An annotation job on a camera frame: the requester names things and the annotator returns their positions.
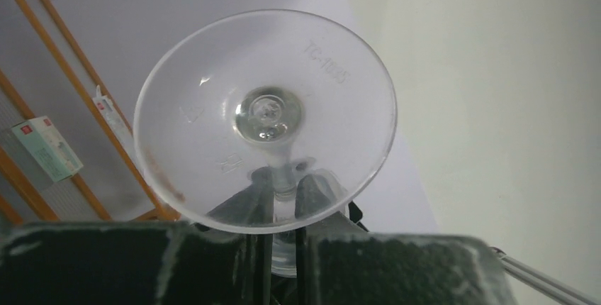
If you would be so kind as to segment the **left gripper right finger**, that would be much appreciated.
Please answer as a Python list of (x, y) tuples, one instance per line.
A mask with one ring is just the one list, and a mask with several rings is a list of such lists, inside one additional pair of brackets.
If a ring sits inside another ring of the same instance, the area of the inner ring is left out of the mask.
[(334, 213), (296, 232), (299, 304), (514, 304), (474, 237), (365, 231)]

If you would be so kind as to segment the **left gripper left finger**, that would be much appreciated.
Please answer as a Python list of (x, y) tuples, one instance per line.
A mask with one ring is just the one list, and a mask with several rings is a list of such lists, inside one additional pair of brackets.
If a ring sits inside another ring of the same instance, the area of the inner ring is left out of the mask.
[(1, 239), (1, 303), (268, 304), (270, 258), (186, 221), (28, 223)]

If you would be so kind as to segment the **clear wine glass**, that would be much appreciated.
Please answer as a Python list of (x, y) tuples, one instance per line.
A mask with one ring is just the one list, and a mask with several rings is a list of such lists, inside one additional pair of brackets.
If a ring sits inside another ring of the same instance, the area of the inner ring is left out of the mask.
[(133, 121), (145, 182), (184, 218), (272, 235), (271, 271), (297, 275), (294, 233), (348, 205), (389, 156), (395, 90), (355, 32), (304, 11), (222, 18), (168, 50)]

